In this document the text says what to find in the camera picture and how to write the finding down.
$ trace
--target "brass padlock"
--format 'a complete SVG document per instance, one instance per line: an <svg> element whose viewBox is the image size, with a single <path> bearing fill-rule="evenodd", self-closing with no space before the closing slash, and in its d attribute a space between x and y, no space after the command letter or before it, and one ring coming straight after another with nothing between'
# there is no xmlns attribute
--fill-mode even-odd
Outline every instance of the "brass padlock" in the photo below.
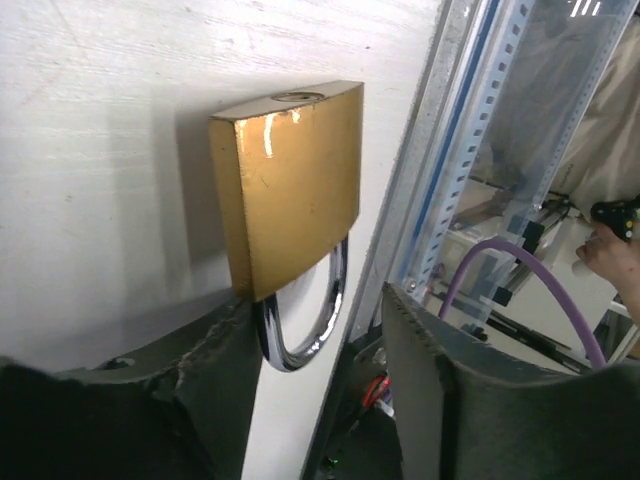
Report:
<svg viewBox="0 0 640 480"><path fill-rule="evenodd" d="M263 354L282 371L308 363L333 330L359 213L364 86L338 81L229 108L209 123L233 288L253 302ZM331 253L314 331L284 347L276 292Z"/></svg>

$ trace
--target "human hand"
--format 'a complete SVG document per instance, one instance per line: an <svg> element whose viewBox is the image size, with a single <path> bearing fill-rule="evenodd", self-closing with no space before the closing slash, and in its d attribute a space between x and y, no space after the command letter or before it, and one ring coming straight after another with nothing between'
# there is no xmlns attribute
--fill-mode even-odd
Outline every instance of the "human hand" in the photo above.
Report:
<svg viewBox="0 0 640 480"><path fill-rule="evenodd" d="M593 223L595 235L576 250L576 255L621 294L640 295L640 242L619 239L602 223Z"/></svg>

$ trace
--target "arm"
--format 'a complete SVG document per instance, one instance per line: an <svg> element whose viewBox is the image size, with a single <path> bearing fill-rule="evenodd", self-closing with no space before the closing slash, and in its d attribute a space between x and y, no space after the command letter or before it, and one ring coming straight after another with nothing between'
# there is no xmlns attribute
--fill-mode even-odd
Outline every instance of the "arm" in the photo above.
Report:
<svg viewBox="0 0 640 480"><path fill-rule="evenodd" d="M593 227L596 235L576 254L593 272L611 282L633 321L640 325L640 241L626 243L601 223Z"/></svg>

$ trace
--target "transparent panel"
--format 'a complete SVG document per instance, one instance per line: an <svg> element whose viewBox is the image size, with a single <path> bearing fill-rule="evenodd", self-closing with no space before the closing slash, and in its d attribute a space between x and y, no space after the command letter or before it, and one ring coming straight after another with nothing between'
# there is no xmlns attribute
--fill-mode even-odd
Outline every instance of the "transparent panel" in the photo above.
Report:
<svg viewBox="0 0 640 480"><path fill-rule="evenodd" d="M424 200L425 215L398 279L416 300L426 303L434 291L446 291L462 257L481 239L500 235L521 243L529 220L541 220L560 160L636 3L515 2L502 19L499 41L489 43L493 53L478 64L467 123L452 126L457 140L443 152L442 173ZM469 123L480 119L488 127ZM465 154L471 154L469 171ZM469 320L486 321L490 299L515 269L509 255L480 255L459 297Z"/></svg>

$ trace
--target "white wall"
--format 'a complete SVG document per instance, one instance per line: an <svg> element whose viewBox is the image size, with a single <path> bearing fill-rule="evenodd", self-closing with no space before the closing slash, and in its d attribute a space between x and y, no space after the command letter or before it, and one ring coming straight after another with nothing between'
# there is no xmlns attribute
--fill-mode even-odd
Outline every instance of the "white wall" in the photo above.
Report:
<svg viewBox="0 0 640 480"><path fill-rule="evenodd" d="M362 213L340 325L307 369L264 366L247 453L246 478L296 478L438 4L4 2L0 353L50 370L95 365L229 297L208 115L290 88L363 80ZM313 323L325 280L319 268L287 292L289 341Z"/></svg>

